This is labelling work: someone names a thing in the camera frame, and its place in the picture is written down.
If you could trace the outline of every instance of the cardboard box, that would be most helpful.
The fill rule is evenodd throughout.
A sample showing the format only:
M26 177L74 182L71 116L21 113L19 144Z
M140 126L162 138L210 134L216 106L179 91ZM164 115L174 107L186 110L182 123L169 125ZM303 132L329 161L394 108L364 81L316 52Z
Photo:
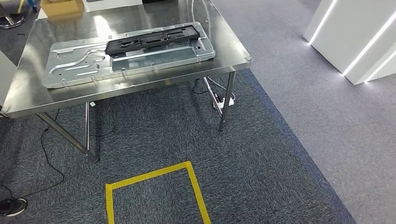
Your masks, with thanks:
M82 13L83 0L41 0L41 8L48 17Z

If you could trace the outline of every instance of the floor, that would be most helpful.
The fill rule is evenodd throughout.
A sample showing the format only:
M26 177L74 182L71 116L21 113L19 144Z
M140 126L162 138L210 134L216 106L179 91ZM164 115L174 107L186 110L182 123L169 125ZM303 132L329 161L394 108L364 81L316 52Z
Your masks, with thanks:
M320 0L213 0L357 223L396 220L396 75L354 86L302 38Z
M2 2L1 5L9 14L12 14L18 12L19 3L20 1L13 0ZM0 50L15 65L18 64L21 58L30 29L38 16L38 13L32 10L28 1L24 1L21 7L21 14L25 17L25 22L23 24L12 29L0 29Z
M225 75L212 78L227 81ZM65 181L24 197L28 209L0 217L0 223L106 223L105 183L184 161L192 163L212 223L354 223L335 193L323 193L328 183L311 175L316 166L250 70L237 75L237 104L222 132L208 93L195 94L193 86L194 81L96 101L90 125L98 136L90 142L100 157L95 164L50 129L43 147ZM195 90L204 89L198 82ZM50 114L84 140L84 105ZM61 180L41 149L45 128L35 115L0 120L0 181L15 197ZM0 200L6 196L0 188ZM185 169L114 190L113 208L118 224L203 223Z

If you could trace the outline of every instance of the black plastic bracket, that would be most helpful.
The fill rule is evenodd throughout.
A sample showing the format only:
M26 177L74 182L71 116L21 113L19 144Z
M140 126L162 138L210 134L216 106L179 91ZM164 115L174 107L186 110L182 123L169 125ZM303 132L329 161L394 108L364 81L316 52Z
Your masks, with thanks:
M166 46L173 43L188 42L190 40L196 40L199 37L199 32L194 28L194 26L189 25L176 29L168 29L109 41L105 53L112 56L129 51Z

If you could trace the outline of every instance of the white pillar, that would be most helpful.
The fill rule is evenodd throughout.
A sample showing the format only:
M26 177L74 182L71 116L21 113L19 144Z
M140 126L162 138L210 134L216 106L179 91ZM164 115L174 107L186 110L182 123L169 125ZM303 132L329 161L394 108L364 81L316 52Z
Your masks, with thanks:
M353 84L396 73L395 0L322 0L304 38Z

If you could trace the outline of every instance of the led light strip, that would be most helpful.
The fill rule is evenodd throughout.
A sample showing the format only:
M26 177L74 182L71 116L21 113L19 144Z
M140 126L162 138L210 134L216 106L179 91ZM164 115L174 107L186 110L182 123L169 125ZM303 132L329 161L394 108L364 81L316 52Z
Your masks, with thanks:
M396 50L391 54L364 82L367 83L370 79L375 76L392 58L396 55Z
M330 5L330 7L328 8L325 16L323 17L322 21L320 21L320 24L318 26L318 28L316 28L316 31L314 32L311 40L309 41L309 44L312 44L313 41L315 40L316 36L318 35L320 29L322 28L323 24L325 23L325 21L327 20L327 18L329 17L330 12L333 10L335 3L337 2L337 0L333 0L332 4Z
M355 58L354 61L348 66L348 68L344 71L342 76L347 75L350 70L357 64L357 62L364 56L364 54L370 49L370 47L380 38L380 36L385 32L385 30L392 24L392 22L396 19L396 11L393 15L386 21L386 23L381 27L377 34L370 40L370 42L364 47L364 49L360 52L360 54Z

